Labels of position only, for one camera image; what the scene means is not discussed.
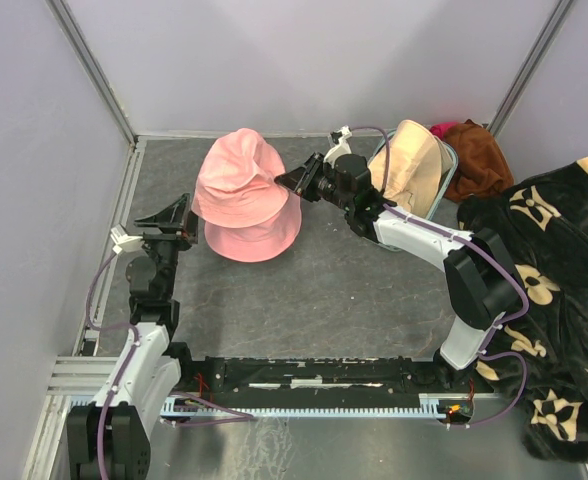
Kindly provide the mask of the brown cloth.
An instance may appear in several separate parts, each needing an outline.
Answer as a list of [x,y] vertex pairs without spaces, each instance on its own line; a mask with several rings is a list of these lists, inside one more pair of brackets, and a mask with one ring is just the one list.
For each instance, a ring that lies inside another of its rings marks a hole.
[[458,156],[458,166],[445,197],[461,203],[469,196],[497,196],[514,185],[508,163],[494,136],[482,125],[467,120],[449,128],[445,142]]

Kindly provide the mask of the left aluminium corner post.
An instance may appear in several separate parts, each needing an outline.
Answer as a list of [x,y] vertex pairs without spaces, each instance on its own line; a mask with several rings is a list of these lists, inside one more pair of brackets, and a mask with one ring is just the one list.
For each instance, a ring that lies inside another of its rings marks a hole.
[[77,59],[88,75],[99,95],[99,98],[107,108],[108,113],[114,120],[122,136],[129,144],[135,145],[138,135],[131,126],[123,108],[120,106],[102,67],[91,51],[68,2],[63,0],[46,0],[45,3],[58,22],[65,37],[74,50]]

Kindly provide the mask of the pink bucket hat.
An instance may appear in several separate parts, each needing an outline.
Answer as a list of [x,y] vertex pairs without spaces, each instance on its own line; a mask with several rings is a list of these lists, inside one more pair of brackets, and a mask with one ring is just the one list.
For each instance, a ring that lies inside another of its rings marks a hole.
[[208,246],[218,255],[242,263],[276,258],[296,240],[302,225],[300,198],[291,195],[268,220],[249,227],[231,228],[205,223]]
[[258,225],[285,205],[289,193],[275,182],[283,161],[256,131],[241,128],[218,138],[201,165],[191,210],[227,228]]

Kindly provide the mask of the right aluminium corner post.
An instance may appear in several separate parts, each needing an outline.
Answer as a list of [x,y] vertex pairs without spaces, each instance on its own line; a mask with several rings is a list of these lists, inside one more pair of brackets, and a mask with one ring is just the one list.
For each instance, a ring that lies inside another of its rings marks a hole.
[[575,0],[559,0],[545,20],[540,32],[528,51],[524,62],[519,68],[498,109],[489,122],[488,131],[497,138],[505,127],[520,98],[524,94],[538,67],[560,33],[565,21],[569,17]]

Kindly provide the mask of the red cloth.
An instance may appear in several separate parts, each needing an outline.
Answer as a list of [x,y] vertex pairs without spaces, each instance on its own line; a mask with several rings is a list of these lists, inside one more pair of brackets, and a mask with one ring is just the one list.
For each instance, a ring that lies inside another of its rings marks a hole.
[[442,122],[434,124],[429,128],[429,131],[438,139],[444,140],[448,130],[458,125],[457,121]]

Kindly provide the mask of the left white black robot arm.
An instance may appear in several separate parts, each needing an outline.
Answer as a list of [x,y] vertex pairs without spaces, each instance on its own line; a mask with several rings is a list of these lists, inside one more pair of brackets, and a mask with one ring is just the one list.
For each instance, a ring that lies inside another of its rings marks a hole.
[[137,219],[138,235],[121,225],[110,231],[112,248],[105,271],[123,253],[127,265],[128,336],[107,380],[92,400],[71,408],[66,419],[68,459],[73,479],[144,479],[150,437],[172,389],[183,390],[195,378],[189,347],[173,339],[180,304],[173,292],[180,253],[198,241],[198,217],[191,198],[180,196],[151,216]]

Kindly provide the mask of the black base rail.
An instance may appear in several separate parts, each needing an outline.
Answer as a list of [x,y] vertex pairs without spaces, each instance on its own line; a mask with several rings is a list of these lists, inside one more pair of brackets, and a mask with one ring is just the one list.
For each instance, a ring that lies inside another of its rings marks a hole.
[[467,398],[480,385],[469,371],[403,357],[207,357],[192,362],[175,390],[225,407],[373,407],[417,406],[422,394]]

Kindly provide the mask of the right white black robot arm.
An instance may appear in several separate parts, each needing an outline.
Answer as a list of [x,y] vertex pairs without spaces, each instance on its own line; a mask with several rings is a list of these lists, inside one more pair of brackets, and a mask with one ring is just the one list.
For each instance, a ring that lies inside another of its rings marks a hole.
[[383,197],[372,184],[364,157],[345,154],[334,162],[312,155],[276,183],[309,202],[325,200],[344,213],[350,229],[388,249],[405,251],[445,275],[455,313],[432,368],[441,389],[455,391],[504,323],[529,309],[525,288],[499,235],[453,230],[412,215]]

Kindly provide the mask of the black floral blanket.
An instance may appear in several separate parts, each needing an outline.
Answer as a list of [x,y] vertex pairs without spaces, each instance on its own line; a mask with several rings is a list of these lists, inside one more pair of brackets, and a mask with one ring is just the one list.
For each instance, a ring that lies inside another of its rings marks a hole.
[[468,198],[457,219],[499,234],[529,300],[495,334],[478,374],[523,409],[532,456],[588,464],[588,157]]

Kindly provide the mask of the aluminium corner post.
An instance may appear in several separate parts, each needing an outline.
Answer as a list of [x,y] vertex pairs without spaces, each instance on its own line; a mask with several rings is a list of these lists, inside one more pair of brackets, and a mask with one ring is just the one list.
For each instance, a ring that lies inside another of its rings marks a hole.
[[99,95],[99,98],[107,108],[108,113],[114,120],[122,136],[129,144],[135,145],[138,135],[131,126],[123,108],[120,106],[102,67],[91,51],[68,2],[63,0],[46,0],[45,3],[58,22],[65,37],[74,50],[77,59],[88,75]]
[[524,62],[519,68],[498,109],[489,122],[488,131],[497,138],[505,127],[520,98],[524,94],[538,67],[560,33],[565,21],[569,17],[575,0],[559,0],[545,20],[540,32],[528,51]]

